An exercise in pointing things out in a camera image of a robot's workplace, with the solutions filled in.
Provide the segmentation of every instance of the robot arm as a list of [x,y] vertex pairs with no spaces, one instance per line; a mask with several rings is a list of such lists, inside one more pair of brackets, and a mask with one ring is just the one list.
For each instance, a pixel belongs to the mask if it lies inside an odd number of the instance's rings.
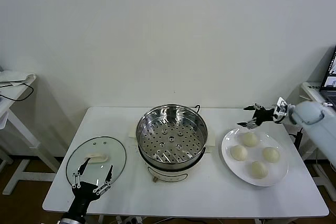
[[84,216],[88,210],[90,203],[100,198],[108,189],[111,188],[112,169],[113,165],[106,176],[104,183],[98,187],[88,182],[80,181],[80,176],[83,175],[84,170],[89,163],[88,158],[79,168],[77,173],[73,173],[74,181],[72,184],[72,193],[75,198],[59,224],[85,224]]
[[279,98],[274,109],[266,110],[257,104],[244,108],[256,112],[252,120],[238,125],[254,129],[266,121],[281,123],[283,119],[288,118],[292,124],[301,126],[315,145],[336,166],[336,116],[327,111],[326,106],[328,105],[309,101],[295,106]]

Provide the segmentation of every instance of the steamed bun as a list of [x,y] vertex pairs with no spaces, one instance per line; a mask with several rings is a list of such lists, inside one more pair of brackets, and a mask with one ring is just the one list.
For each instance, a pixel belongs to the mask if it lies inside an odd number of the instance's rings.
[[266,147],[262,151],[264,158],[270,163],[277,163],[280,160],[280,153],[276,148]]
[[249,172],[253,178],[262,179],[268,175],[266,165],[260,161],[255,161],[249,165]]
[[241,139],[243,140],[243,144],[248,147],[255,147],[260,142],[256,134],[254,134],[253,132],[243,133]]
[[242,145],[231,147],[230,153],[235,160],[245,161],[247,159],[247,150]]

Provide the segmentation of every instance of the glass lid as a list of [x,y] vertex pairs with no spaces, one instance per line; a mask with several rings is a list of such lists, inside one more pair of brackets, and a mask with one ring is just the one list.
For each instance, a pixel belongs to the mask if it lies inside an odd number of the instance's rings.
[[125,167],[126,151],[117,139],[109,136],[95,137],[86,141],[73,152],[68,161],[66,173],[71,185],[74,183],[73,174],[88,158],[90,160],[80,180],[100,186],[113,165],[112,184]]

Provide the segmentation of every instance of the stainless steel steamer basket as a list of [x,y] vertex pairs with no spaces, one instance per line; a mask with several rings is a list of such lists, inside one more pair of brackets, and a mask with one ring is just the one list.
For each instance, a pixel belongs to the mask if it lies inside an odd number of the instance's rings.
[[196,164],[204,154],[207,127],[194,110],[167,104],[148,111],[136,127],[139,151],[147,163],[168,172]]

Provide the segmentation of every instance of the white wall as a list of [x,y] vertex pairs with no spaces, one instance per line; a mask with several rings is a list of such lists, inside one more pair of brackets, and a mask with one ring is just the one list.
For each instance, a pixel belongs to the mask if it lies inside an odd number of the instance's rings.
[[60,155],[89,106],[272,104],[320,79],[334,2],[0,0],[0,65],[38,75],[13,109]]

